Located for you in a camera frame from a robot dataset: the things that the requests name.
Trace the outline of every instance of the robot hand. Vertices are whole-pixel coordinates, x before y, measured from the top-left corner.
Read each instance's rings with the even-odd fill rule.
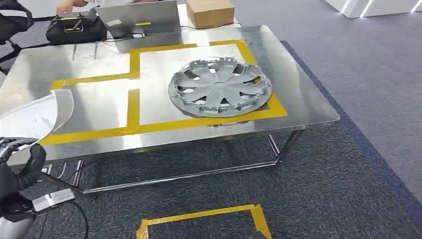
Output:
[[[0,137],[0,164],[9,161],[13,152],[19,151],[19,147],[37,142],[36,138],[23,137]]]
[[[46,152],[39,144],[30,149],[30,158],[18,174],[7,165],[19,147],[37,141],[34,138],[0,137],[0,239],[24,238],[35,220],[32,201],[19,194],[37,182],[45,163]]]
[[[37,182],[38,174],[45,163],[46,152],[39,144],[34,144],[30,149],[31,157],[20,173],[14,174],[7,165],[13,152],[19,147],[36,142],[34,138],[5,138],[0,137],[0,200],[24,190]]]

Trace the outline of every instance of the person's hand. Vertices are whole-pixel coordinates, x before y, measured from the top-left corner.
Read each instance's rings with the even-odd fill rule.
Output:
[[[88,3],[84,0],[63,0],[56,7],[56,14],[62,14],[65,12],[71,12],[74,6],[82,7]]]

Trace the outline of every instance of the black case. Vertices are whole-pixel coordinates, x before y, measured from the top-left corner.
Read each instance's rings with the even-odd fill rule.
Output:
[[[104,41],[107,38],[107,28],[92,8],[85,14],[56,16],[51,20],[45,35],[52,45]]]

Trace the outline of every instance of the laptop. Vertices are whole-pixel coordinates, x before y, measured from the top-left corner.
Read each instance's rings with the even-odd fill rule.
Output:
[[[139,2],[95,9],[114,38],[128,37],[136,33],[149,36],[181,31],[176,0]]]

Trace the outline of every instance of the yellow tape marking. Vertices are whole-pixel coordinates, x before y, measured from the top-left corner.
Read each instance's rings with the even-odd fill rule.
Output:
[[[63,20],[76,20],[76,19],[79,19],[79,18],[77,18],[77,17],[61,18],[61,19],[59,19],[59,21],[63,21]]]
[[[267,221],[265,220],[264,212],[262,211],[261,205],[256,205],[255,208],[251,209],[253,222],[257,231],[261,232],[262,235],[267,239],[271,239],[270,229],[268,228]]]
[[[126,127],[136,128],[138,126],[139,126],[139,89],[129,90]]]
[[[65,28],[65,31],[75,31],[75,30],[81,30],[79,27],[77,28]]]
[[[143,219],[138,231],[136,232],[136,239],[148,239],[148,237],[148,223],[146,219]]]
[[[135,26],[148,26],[148,25],[151,25],[151,23],[150,22],[138,22],[138,23],[135,24]]]
[[[229,41],[215,41],[210,42],[210,46],[217,45],[227,45],[235,44],[239,49],[240,54],[243,59],[250,64],[256,64],[255,59],[253,58],[252,53],[249,51],[246,43],[242,40],[229,40]],[[172,46],[158,46],[158,47],[147,47],[147,48],[136,48],[131,49],[130,51],[130,65],[129,73],[126,74],[116,74],[109,76],[97,76],[97,77],[88,77],[80,79],[69,79],[69,80],[58,80],[54,81],[51,89],[59,89],[65,85],[74,85],[79,83],[89,83],[89,82],[101,82],[109,80],[118,80],[118,79],[138,79],[140,77],[140,62],[139,54],[144,52],[154,52],[154,51],[165,51],[165,50],[175,50],[175,49],[185,49],[197,47],[196,44],[183,44],[183,45],[172,45]],[[85,132],[73,132],[66,134],[53,134],[42,140],[42,144],[59,144],[59,143],[70,143],[78,141],[88,141],[98,138],[108,138],[108,137],[118,137],[124,135],[133,135],[141,134],[148,132],[159,132],[165,130],[175,130],[182,128],[191,128],[199,126],[210,126],[210,125],[219,125],[224,123],[235,123],[243,122],[250,120],[262,120],[269,118],[284,117],[287,115],[286,110],[281,105],[280,101],[277,99],[275,94],[270,96],[270,99],[267,102],[269,109],[261,111],[253,111],[244,115],[228,118],[207,118],[202,117],[198,119],[186,119],[178,120],[172,122],[160,122],[139,125],[139,90],[130,90],[128,94],[128,112],[127,112],[127,126],[123,128],[111,128],[103,130],[93,130]]]
[[[209,211],[197,212],[197,213],[188,213],[182,214],[177,216],[165,217],[165,218],[158,218],[158,219],[143,219],[141,221],[141,225],[139,230],[136,232],[136,239],[148,239],[148,226],[156,225],[161,223],[171,223],[176,221],[194,219],[194,218],[202,218],[220,214],[227,214],[227,213],[235,213],[241,211],[251,211],[252,219],[255,224],[255,228],[257,231],[261,232],[266,239],[272,239],[270,230],[268,229],[267,222],[264,217],[264,213],[262,212],[261,206],[258,205],[244,205],[244,206],[237,206],[231,208],[221,208],[221,209],[214,209]]]

